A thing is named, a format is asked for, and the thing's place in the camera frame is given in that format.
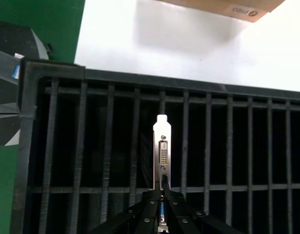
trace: dvi port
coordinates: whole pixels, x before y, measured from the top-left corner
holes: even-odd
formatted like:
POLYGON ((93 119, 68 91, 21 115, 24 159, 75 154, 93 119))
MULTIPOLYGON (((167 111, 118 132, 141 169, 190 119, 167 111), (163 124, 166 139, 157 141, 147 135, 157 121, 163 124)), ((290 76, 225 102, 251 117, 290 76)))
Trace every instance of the dvi port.
POLYGON ((167 143, 166 142, 160 143, 160 164, 161 165, 167 164, 167 143))

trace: green surface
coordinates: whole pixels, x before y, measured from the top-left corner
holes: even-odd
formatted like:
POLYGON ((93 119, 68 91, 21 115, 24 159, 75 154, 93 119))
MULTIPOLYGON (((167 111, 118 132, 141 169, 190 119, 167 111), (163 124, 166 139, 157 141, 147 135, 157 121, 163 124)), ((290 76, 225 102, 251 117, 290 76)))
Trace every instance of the green surface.
MULTIPOLYGON (((50 59, 74 62, 85 0, 0 0, 0 20, 31 27, 50 59)), ((9 233, 17 146, 0 147, 0 234, 9 233)))
POLYGON ((9 233, 18 146, 0 146, 0 234, 9 233))
POLYGON ((74 62, 85 0, 0 0, 0 20, 31 27, 50 58, 74 62))

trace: cardboard box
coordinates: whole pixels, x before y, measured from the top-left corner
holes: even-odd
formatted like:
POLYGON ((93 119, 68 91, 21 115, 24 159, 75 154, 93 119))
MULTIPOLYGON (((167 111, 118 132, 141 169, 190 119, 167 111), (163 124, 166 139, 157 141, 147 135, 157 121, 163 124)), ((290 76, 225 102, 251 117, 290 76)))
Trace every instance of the cardboard box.
POLYGON ((256 22, 284 0, 159 0, 179 6, 256 22))

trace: white table surface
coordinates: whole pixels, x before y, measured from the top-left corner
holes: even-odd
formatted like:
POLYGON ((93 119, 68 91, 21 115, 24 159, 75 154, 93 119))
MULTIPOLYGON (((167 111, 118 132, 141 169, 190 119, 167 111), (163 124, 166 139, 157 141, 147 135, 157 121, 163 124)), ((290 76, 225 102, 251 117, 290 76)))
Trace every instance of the white table surface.
POLYGON ((86 0, 75 63, 300 91, 300 0, 256 23, 154 0, 86 0))

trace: black frame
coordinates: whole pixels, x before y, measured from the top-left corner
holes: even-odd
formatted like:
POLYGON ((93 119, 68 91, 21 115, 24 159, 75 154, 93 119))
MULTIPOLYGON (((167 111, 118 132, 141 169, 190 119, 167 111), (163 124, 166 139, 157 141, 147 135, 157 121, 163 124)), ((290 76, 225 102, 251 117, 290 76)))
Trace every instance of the black frame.
MULTIPOLYGON (((20 147, 18 154, 18 164, 17 164, 17 173, 14 189, 14 201, 12 208, 12 221, 10 226, 11 234, 21 234, 25 233, 26 218, 25 212, 29 209, 26 205, 26 199, 28 194, 28 165, 29 157, 31 154, 32 147, 32 131, 34 130, 34 120, 36 118, 36 106, 37 106, 37 94, 39 92, 39 86, 46 82, 52 82, 52 88, 47 88, 46 93, 51 95, 50 100, 50 113, 49 113, 49 125, 48 125, 48 136, 47 136, 47 148, 46 148, 46 159, 51 161, 51 152, 52 152, 52 137, 54 129, 53 116, 56 114, 56 100, 59 93, 73 93, 80 95, 80 102, 85 108, 86 104, 86 94, 99 94, 108 96, 107 104, 107 116, 108 119, 112 119, 113 116, 113 106, 114 106, 114 97, 131 97, 135 98, 135 105, 138 107, 138 102, 140 100, 155 100, 160 102, 160 111, 164 112, 164 107, 166 102, 179 102, 183 103, 183 152, 182 152, 182 174, 186 175, 186 162, 187 162, 187 137, 188 131, 188 105, 189 103, 203 103, 206 105, 206 126, 210 126, 211 121, 211 105, 226 105, 228 110, 228 127, 227 127, 227 184, 226 185, 210 185, 209 173, 210 173, 210 127, 206 127, 206 158, 205 158, 205 184, 204 187, 187 187, 186 180, 182 180, 181 187, 173 188, 175 192, 183 192, 184 194, 189 192, 203 192, 204 193, 204 208, 207 210, 209 206, 209 192, 212 190, 223 190, 227 191, 226 193, 226 223, 231 224, 232 216, 232 192, 233 191, 248 191, 248 210, 249 213, 252 210, 253 202, 252 196, 253 191, 268 191, 268 206, 269 206, 269 233, 272 233, 272 190, 273 189, 287 189, 288 192, 288 233, 293 233, 293 224, 292 224, 292 189, 299 188, 300 184, 293 184, 291 178, 291 153, 290 153, 290 137, 286 138, 286 159, 287 159, 287 183, 286 184, 273 184, 272 182, 272 110, 285 110, 286 112, 286 130, 289 133, 290 131, 290 111, 300 111, 300 105, 291 103, 290 101, 300 102, 300 93, 298 92, 289 92, 289 91, 280 91, 272 89, 262 89, 254 87, 243 87, 235 85, 224 85, 224 84, 214 84, 201 81, 192 81, 176 78, 162 78, 154 76, 146 76, 139 74, 125 74, 118 72, 109 72, 109 71, 96 71, 96 70, 87 70, 85 67, 77 66, 74 64, 63 64, 63 63, 53 63, 48 61, 40 60, 23 60, 20 70, 20 82, 19 82, 19 95, 18 95, 18 105, 20 109, 20 147), (64 88, 58 86, 58 79, 76 79, 82 81, 81 89, 76 88, 64 88), (105 82, 108 85, 108 90, 100 89, 91 89, 88 88, 86 82, 105 82), (125 92, 125 91, 115 91, 114 87, 117 85, 130 86, 135 88, 135 92, 125 92), (140 88, 150 88, 150 89, 159 89, 160 95, 144 95, 140 94, 140 88), (165 90, 177 90, 183 92, 183 97, 172 97, 165 95, 165 90), (206 93, 206 97, 201 98, 190 98, 189 93, 206 93), (212 99, 212 94, 228 95, 228 99, 212 99), (233 96, 247 96, 247 101, 234 101, 231 97, 233 96), (267 103, 260 103, 253 101, 253 98, 268 98, 267 103), (273 103, 273 100, 285 100, 284 104, 273 103), (248 108, 248 126, 249 132, 253 128, 252 113, 253 108, 263 108, 267 109, 268 112, 268 185, 253 185, 252 176, 253 171, 251 169, 252 162, 252 136, 249 134, 249 145, 248 145, 248 157, 249 165, 248 166, 248 185, 247 186, 233 186, 232 185, 232 118, 233 118, 233 107, 247 107, 248 108)), ((134 116, 136 121, 139 121, 138 118, 138 108, 134 110, 134 116)), ((77 156, 75 161, 75 177, 74 177, 74 186, 73 188, 58 188, 59 192, 62 193, 72 193, 73 194, 73 209, 71 215, 70 223, 70 232, 76 233, 77 219, 78 215, 78 203, 79 195, 81 193, 102 193, 102 199, 105 202, 104 206, 101 209, 101 222, 106 220, 107 213, 107 197, 108 191, 113 191, 115 193, 128 193, 130 192, 130 203, 133 204, 135 200, 135 195, 141 194, 144 192, 143 189, 136 189, 136 185, 132 184, 131 188, 109 188, 109 184, 106 181, 103 183, 101 188, 89 188, 90 191, 86 188, 80 187, 80 174, 81 174, 81 154, 83 148, 83 131, 81 130, 84 125, 84 115, 80 114, 79 116, 79 134, 78 134, 78 145, 77 145, 77 156)), ((112 128, 111 120, 106 124, 107 129, 112 128)), ((110 160, 110 149, 111 149, 111 131, 108 131, 109 134, 106 136, 105 143, 105 155, 104 164, 107 167, 107 161, 110 160)), ((132 152, 132 163, 136 163, 136 158, 134 152, 132 152)), ((40 229, 39 233, 45 233, 45 217, 47 214, 47 202, 49 195, 51 193, 58 192, 56 188, 50 188, 50 168, 45 167, 45 176, 43 179, 42 188, 34 188, 35 193, 42 193, 42 202, 41 210, 42 214, 45 214, 44 217, 40 217, 40 229)), ((249 215, 249 233, 252 233, 252 217, 249 215)))

